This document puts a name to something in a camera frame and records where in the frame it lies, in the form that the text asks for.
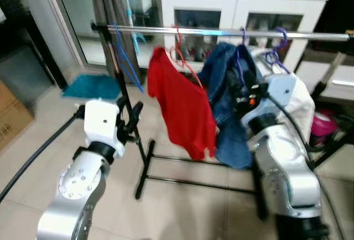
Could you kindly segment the brown printed cardboard box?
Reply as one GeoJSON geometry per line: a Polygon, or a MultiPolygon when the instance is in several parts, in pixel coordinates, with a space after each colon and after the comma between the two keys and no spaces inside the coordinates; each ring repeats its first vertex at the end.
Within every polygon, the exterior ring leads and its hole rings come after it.
{"type": "Polygon", "coordinates": [[[0,81],[0,154],[33,119],[25,105],[0,81]]]}

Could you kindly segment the cream white jacket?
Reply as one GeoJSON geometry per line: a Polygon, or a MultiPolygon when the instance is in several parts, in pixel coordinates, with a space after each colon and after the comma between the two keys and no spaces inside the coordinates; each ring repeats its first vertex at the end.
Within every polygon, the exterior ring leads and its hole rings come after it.
{"type": "MultiPolygon", "coordinates": [[[[271,49],[255,47],[248,48],[248,52],[251,53],[251,58],[254,60],[254,65],[257,70],[256,81],[258,81],[258,83],[263,83],[264,78],[271,74],[286,74],[285,71],[281,70],[277,65],[271,68],[265,60],[263,60],[263,54],[269,51],[271,51],[271,49]]],[[[298,78],[291,69],[288,68],[288,70],[290,70],[290,74],[296,76],[296,84],[294,86],[291,100],[285,106],[285,109],[282,109],[280,113],[276,114],[276,117],[280,121],[288,124],[291,131],[293,131],[293,134],[297,137],[301,137],[301,141],[304,145],[311,149],[309,137],[315,113],[314,99],[310,96],[308,88],[306,88],[303,81],[298,78]]]]}

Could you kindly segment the blue denim garment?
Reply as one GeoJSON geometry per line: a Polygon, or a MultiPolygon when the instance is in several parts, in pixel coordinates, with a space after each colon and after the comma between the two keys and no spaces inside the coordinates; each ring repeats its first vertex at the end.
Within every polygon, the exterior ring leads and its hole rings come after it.
{"type": "MultiPolygon", "coordinates": [[[[248,147],[246,129],[235,113],[232,96],[235,95],[233,85],[233,66],[235,66],[236,45],[221,42],[212,50],[202,70],[197,74],[207,92],[212,114],[219,132],[216,136],[216,159],[237,170],[249,169],[253,164],[253,156],[248,147]]],[[[254,60],[245,45],[240,47],[241,66],[243,71],[256,73],[254,60]]]]}

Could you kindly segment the glass sliding door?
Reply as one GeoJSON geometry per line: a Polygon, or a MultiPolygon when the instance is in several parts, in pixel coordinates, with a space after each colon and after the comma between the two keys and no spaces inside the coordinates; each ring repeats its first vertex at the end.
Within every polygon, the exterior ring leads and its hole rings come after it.
{"type": "MultiPolygon", "coordinates": [[[[60,66],[105,66],[99,34],[91,29],[97,22],[93,0],[22,0],[40,32],[58,56],[60,66]]],[[[160,26],[161,0],[123,0],[126,25],[160,26]]]]}

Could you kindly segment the white cabinet with glass doors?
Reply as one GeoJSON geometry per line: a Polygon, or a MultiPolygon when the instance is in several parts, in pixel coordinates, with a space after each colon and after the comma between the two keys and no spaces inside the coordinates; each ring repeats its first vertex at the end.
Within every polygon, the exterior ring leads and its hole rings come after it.
{"type": "Polygon", "coordinates": [[[162,25],[179,28],[314,30],[328,0],[161,0],[162,25]]]}

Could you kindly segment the teal floor mat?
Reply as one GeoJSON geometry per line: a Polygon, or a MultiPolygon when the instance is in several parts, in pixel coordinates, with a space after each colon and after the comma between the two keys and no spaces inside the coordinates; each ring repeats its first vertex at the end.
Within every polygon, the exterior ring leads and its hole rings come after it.
{"type": "Polygon", "coordinates": [[[80,74],[61,96],[63,98],[94,99],[114,101],[121,94],[116,79],[103,74],[80,74]]]}

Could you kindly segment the low white drawer unit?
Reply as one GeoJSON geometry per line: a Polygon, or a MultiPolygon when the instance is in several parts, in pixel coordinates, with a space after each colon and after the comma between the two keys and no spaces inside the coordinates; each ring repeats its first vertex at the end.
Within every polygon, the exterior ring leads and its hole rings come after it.
{"type": "MultiPolygon", "coordinates": [[[[305,83],[309,93],[312,93],[329,66],[316,61],[301,61],[296,75],[305,83]]],[[[338,66],[321,96],[354,100],[354,66],[338,66]]]]}

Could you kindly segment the pink plastic appliance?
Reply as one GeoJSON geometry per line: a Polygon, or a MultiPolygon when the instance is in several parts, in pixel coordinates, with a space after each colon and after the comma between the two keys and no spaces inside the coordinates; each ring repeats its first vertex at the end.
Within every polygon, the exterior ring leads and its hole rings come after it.
{"type": "Polygon", "coordinates": [[[331,109],[317,109],[313,116],[309,146],[320,147],[324,145],[329,136],[338,129],[334,112],[331,109]]]}

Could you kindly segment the grey curtain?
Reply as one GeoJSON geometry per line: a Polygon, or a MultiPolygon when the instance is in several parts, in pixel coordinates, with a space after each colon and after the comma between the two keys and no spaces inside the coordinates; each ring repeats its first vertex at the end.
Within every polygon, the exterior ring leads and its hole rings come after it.
{"type": "MultiPolygon", "coordinates": [[[[127,24],[127,12],[124,0],[93,0],[93,6],[97,25],[117,24],[121,26],[127,24]]],[[[111,55],[108,47],[108,40],[111,40],[114,45],[121,43],[127,58],[131,61],[131,66],[135,66],[136,58],[131,35],[129,33],[122,33],[121,38],[117,38],[115,34],[112,34],[106,40],[101,41],[103,52],[107,56],[106,70],[111,76],[114,77],[116,75],[117,68],[116,60],[111,55]]]]}

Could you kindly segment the red t-shirt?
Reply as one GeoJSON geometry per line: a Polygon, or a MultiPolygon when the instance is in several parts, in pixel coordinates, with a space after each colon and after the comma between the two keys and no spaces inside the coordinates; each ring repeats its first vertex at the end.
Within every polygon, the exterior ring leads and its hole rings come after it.
{"type": "Polygon", "coordinates": [[[217,123],[206,92],[175,68],[164,47],[152,52],[147,83],[148,95],[161,108],[169,140],[192,160],[214,158],[217,123]]]}

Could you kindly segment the black cabinet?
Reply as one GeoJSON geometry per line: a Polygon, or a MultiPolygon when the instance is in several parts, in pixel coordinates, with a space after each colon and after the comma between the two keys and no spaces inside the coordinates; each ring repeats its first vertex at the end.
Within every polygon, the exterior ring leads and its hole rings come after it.
{"type": "Polygon", "coordinates": [[[43,72],[42,78],[54,86],[56,81],[46,65],[43,53],[45,41],[31,12],[21,0],[0,0],[0,12],[5,16],[5,20],[0,20],[0,53],[18,46],[29,46],[38,61],[36,65],[43,72]]]}

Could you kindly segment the black television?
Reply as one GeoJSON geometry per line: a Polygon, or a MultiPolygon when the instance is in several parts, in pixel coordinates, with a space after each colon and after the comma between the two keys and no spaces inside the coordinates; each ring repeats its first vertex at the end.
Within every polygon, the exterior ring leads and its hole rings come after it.
{"type": "Polygon", "coordinates": [[[344,33],[347,30],[343,11],[349,0],[327,0],[314,31],[317,33],[344,33]]]}

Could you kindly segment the black clothes rack silver rail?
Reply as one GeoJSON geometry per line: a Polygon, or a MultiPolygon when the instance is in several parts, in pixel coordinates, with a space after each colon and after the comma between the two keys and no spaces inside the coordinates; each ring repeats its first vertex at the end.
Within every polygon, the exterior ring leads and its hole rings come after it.
{"type": "MultiPolygon", "coordinates": [[[[149,34],[172,34],[176,36],[176,32],[174,28],[160,28],[160,27],[149,27],[149,26],[117,26],[121,33],[149,33],[149,34]]],[[[99,33],[102,40],[106,40],[109,38],[109,35],[116,34],[116,30],[114,29],[112,24],[104,25],[96,23],[91,24],[91,29],[99,33]]],[[[182,35],[197,35],[197,36],[208,36],[208,37],[241,37],[241,31],[238,33],[235,30],[210,30],[210,29],[191,29],[191,28],[179,28],[182,35]]],[[[246,31],[246,37],[275,37],[281,38],[282,35],[278,31],[246,31]]],[[[325,90],[326,85],[330,81],[330,76],[336,70],[339,63],[344,60],[344,57],[347,55],[349,49],[353,46],[354,35],[351,31],[348,31],[344,34],[335,34],[335,33],[288,33],[288,39],[306,39],[306,40],[316,40],[316,41],[324,41],[324,42],[343,42],[343,46],[336,55],[334,61],[332,61],[328,70],[322,81],[319,81],[314,89],[314,93],[312,96],[314,99],[317,99],[321,96],[321,93],[325,90]]],[[[139,136],[139,142],[136,143],[138,149],[140,151],[141,159],[142,159],[142,172],[139,177],[139,181],[137,184],[137,188],[135,190],[135,200],[139,200],[142,197],[144,191],[144,185],[147,180],[159,180],[161,182],[169,182],[170,184],[179,184],[179,185],[197,185],[200,187],[209,187],[210,189],[221,189],[228,190],[232,192],[240,192],[241,194],[250,194],[254,196],[256,201],[256,213],[258,215],[258,219],[262,221],[266,221],[268,219],[269,210],[266,204],[266,198],[264,196],[264,190],[262,185],[260,184],[260,178],[262,176],[260,170],[258,170],[256,165],[253,165],[252,168],[249,169],[251,176],[254,182],[254,188],[252,190],[246,189],[233,189],[232,187],[227,186],[218,186],[213,184],[203,184],[203,182],[195,182],[192,180],[180,180],[180,179],[168,179],[158,176],[149,175],[149,167],[152,159],[166,159],[170,161],[182,161],[182,162],[190,162],[190,159],[187,158],[179,158],[174,156],[163,156],[154,154],[154,148],[156,142],[151,139],[147,146],[144,146],[139,136]]]]}

